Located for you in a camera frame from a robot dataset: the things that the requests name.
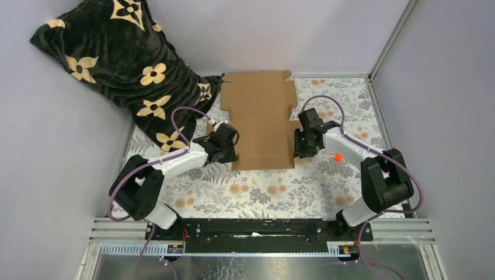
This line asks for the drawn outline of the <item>brown cardboard box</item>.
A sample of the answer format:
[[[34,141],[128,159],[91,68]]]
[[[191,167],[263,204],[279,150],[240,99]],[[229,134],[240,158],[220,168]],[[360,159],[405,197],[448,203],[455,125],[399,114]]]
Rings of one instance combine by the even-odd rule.
[[[228,111],[240,135],[235,146],[238,159],[232,170],[293,169],[294,131],[292,121],[298,106],[292,73],[285,71],[237,72],[222,77],[220,108]]]

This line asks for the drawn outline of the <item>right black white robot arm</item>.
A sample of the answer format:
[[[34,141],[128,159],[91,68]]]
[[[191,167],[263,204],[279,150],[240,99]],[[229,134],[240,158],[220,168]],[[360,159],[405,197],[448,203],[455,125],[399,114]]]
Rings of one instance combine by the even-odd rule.
[[[355,236],[362,224],[414,194],[397,149],[375,150],[347,135],[335,121],[324,122],[314,108],[298,114],[301,127],[294,131],[294,157],[310,158],[327,149],[344,157],[361,176],[361,197],[336,214],[331,232],[342,240]]]

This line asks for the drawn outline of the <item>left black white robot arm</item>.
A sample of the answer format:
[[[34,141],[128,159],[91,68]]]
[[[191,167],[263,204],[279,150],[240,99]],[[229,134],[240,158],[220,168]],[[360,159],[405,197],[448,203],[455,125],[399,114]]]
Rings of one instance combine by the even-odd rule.
[[[129,158],[109,189],[109,202],[116,202],[135,221],[145,220],[157,226],[168,240],[181,232],[179,214],[158,201],[165,181],[210,163],[237,160],[235,145],[239,132],[227,123],[217,123],[207,136],[199,137],[164,157]]]

